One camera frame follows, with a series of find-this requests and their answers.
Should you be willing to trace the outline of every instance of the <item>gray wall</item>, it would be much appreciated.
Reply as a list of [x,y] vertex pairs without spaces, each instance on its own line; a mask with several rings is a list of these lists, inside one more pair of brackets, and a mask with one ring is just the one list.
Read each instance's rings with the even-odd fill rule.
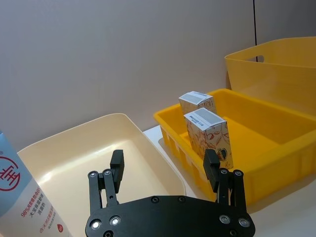
[[257,43],[316,36],[315,0],[255,0]]
[[253,44],[252,0],[2,0],[0,128],[18,150],[115,112],[147,129]]

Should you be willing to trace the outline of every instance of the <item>plastic bottle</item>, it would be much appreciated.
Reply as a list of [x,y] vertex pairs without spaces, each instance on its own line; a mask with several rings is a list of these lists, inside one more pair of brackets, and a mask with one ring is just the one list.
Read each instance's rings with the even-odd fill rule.
[[71,237],[5,135],[0,131],[0,236]]

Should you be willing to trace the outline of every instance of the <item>cream plastic tray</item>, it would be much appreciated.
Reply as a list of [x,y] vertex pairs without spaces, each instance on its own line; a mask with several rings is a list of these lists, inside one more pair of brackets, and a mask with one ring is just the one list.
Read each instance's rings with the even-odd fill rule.
[[118,201],[153,195],[184,195],[168,162],[124,114],[97,118],[36,142],[18,154],[74,237],[85,236],[90,214],[88,172],[110,167],[112,152],[123,149],[125,170]]

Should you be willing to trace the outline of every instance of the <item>yellow plastic crate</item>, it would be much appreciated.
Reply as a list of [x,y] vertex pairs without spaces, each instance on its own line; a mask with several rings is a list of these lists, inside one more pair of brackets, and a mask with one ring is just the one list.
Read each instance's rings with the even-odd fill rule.
[[[228,122],[234,168],[244,172],[247,204],[316,171],[316,119],[227,89],[214,96]],[[164,142],[211,200],[202,159],[192,150],[179,104],[156,112]]]
[[278,39],[225,59],[232,90],[316,116],[316,37]]

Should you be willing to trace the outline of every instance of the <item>white product box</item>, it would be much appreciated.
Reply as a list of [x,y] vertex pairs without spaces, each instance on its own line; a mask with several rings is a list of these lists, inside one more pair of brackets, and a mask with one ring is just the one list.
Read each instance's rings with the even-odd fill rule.
[[179,97],[179,101],[184,115],[199,108],[206,108],[216,114],[214,98],[211,95],[191,91]]
[[233,167],[227,121],[201,108],[184,115],[192,149],[204,158],[206,149],[213,149],[219,157],[221,167]]

